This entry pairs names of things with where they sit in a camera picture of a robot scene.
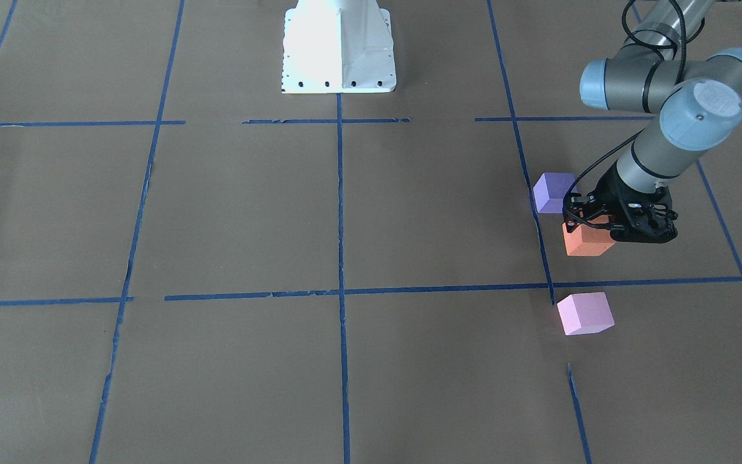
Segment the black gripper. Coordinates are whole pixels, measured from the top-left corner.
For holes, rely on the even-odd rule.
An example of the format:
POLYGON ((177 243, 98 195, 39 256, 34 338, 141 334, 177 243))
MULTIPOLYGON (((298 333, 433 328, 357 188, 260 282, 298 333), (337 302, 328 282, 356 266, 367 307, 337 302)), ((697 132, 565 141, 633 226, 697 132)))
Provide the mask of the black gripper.
POLYGON ((678 215, 671 206, 668 188, 656 188, 654 193, 636 191, 622 181, 613 164, 589 196, 565 195, 563 218, 568 234, 584 226, 609 230, 616 242, 664 244, 678 236, 674 224, 678 215))

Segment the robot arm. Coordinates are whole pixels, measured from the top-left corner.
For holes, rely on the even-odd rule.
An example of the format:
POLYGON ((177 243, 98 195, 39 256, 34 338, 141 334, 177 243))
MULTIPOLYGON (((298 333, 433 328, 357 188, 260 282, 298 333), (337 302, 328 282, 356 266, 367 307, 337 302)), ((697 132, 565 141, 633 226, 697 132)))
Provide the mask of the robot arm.
POLYGON ((618 53, 586 65, 585 105, 650 114, 652 121, 610 150, 616 160, 594 190, 567 189, 566 233, 590 228, 616 242, 648 244, 677 237, 669 185, 742 121, 742 48, 688 58, 710 8, 710 1, 659 1, 636 28, 623 11, 626 41, 618 53))

